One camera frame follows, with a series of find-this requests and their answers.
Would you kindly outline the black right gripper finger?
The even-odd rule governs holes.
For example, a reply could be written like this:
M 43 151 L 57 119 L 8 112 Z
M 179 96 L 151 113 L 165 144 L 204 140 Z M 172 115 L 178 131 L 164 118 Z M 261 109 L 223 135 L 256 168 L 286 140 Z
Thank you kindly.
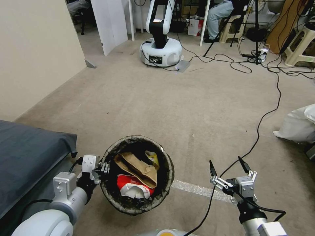
M 247 174 L 247 176 L 248 176 L 253 182 L 255 182 L 256 177 L 257 177 L 257 172 L 256 172 L 256 171 L 252 171 L 251 168 L 249 167 L 248 163 L 245 162 L 240 156 L 238 156 L 238 160 L 239 160 L 239 163 L 241 164 L 243 170 L 244 170 L 245 173 Z
M 219 188 L 225 194 L 233 194 L 233 184 L 217 176 L 217 172 L 211 160 L 209 160 L 209 165 L 211 175 L 210 182 L 214 185 L 214 187 Z

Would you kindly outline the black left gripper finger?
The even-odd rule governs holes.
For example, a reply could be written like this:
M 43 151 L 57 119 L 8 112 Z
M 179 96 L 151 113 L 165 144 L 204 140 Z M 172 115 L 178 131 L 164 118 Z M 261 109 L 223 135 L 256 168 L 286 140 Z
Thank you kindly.
M 99 162 L 98 163 L 98 173 L 99 174 L 109 174 L 110 171 L 110 163 L 109 162 Z
M 100 175 L 95 171 L 92 171 L 90 173 L 90 180 L 93 181 L 96 185 L 99 185 L 101 183 Z

